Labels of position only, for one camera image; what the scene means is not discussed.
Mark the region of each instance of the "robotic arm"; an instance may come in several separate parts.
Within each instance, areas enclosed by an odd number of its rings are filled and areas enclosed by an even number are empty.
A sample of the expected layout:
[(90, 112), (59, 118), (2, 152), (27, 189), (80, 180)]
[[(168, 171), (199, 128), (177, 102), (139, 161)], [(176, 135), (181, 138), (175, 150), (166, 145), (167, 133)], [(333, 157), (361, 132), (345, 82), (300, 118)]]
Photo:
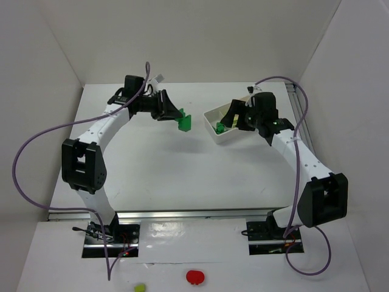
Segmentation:
[[(221, 123), (231, 128), (235, 115), (236, 127), (243, 131), (258, 130), (261, 137), (287, 160), (296, 172), (296, 140), (300, 153), (300, 188), (297, 212), (292, 225), (309, 228), (343, 218), (347, 213), (348, 180), (342, 173), (334, 174), (325, 167), (297, 136), (287, 119), (278, 117), (275, 96), (271, 92), (255, 93), (249, 88), (250, 100), (232, 100)], [(267, 222), (272, 229), (285, 228), (292, 206), (269, 212)]]
[[(105, 231), (112, 237), (117, 236), (119, 219), (115, 210), (108, 202), (104, 190), (107, 177), (103, 153), (116, 133), (128, 123), (138, 112), (151, 113), (155, 120), (176, 120), (185, 122), (190, 129), (190, 116), (185, 117), (170, 101), (166, 90), (158, 91), (157, 86), (163, 80), (161, 75), (149, 80), (148, 95), (144, 93), (113, 115), (96, 121), (85, 133), (76, 139), (66, 139), (62, 144), (62, 179), (74, 189), (87, 208), (96, 210), (101, 216)], [(140, 90), (144, 82), (142, 77), (127, 75), (124, 88), (108, 100), (103, 112), (107, 115), (126, 104)], [(95, 230), (101, 230), (95, 214), (91, 214), (91, 225)]]

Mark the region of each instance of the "red object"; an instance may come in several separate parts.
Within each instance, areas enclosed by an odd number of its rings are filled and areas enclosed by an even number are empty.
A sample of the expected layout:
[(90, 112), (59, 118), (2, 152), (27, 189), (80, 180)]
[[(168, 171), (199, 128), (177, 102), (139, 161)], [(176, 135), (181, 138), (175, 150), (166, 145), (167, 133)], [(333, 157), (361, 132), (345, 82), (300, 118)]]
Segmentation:
[(204, 282), (205, 276), (203, 272), (190, 270), (187, 273), (187, 280), (192, 285), (199, 285)]

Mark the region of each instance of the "white wall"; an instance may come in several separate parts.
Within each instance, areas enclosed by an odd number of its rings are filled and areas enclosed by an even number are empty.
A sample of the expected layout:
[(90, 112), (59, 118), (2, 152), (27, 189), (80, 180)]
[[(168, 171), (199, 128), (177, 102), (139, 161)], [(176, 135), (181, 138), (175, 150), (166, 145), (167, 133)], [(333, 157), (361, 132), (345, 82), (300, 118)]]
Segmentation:
[[(72, 119), (81, 85), (35, 1), (5, 0), (0, 8), (0, 290), (15, 291), (36, 222), (44, 213), (16, 192), (13, 157), (31, 135)], [(22, 187), (49, 203), (68, 130), (39, 139), (22, 156)]]
[(340, 0), (39, 0), (83, 83), (300, 77)]
[(389, 0), (343, 0), (301, 83), (317, 154), (349, 179), (349, 229), (371, 291), (388, 291)]

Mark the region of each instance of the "white container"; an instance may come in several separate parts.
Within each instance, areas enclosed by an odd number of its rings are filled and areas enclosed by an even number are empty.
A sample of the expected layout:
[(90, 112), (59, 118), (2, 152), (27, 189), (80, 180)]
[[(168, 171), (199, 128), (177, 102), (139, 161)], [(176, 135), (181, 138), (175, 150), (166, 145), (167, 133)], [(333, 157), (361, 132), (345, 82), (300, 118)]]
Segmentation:
[[(240, 100), (246, 102), (249, 98), (249, 96), (246, 96), (241, 98)], [(220, 120), (225, 116), (225, 114), (230, 108), (230, 105), (231, 103), (227, 103), (204, 113), (205, 128), (208, 130), (209, 135), (211, 135), (212, 139), (216, 144), (231, 140), (232, 138), (239, 136), (239, 134), (243, 132), (239, 131), (237, 128), (227, 128), (227, 131), (221, 134), (216, 134), (215, 132), (214, 127), (216, 127), (216, 123), (220, 122)]]

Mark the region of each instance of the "gray wall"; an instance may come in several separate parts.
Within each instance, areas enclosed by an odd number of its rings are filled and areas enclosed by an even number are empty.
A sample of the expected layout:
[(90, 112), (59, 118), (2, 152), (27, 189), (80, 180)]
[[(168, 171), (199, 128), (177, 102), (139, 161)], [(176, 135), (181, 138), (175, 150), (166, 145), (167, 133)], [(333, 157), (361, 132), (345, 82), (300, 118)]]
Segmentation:
[(340, 0), (39, 0), (82, 83), (300, 77)]
[[(13, 157), (37, 131), (72, 119), (81, 85), (34, 1), (1, 1), (0, 40), (0, 290), (8, 292), (16, 290), (36, 222), (45, 218), (16, 192)], [(41, 203), (50, 202), (68, 131), (37, 140), (20, 160), (21, 185)]]
[(347, 222), (371, 291), (388, 291), (388, 7), (343, 0), (301, 80), (314, 148), (349, 179)]

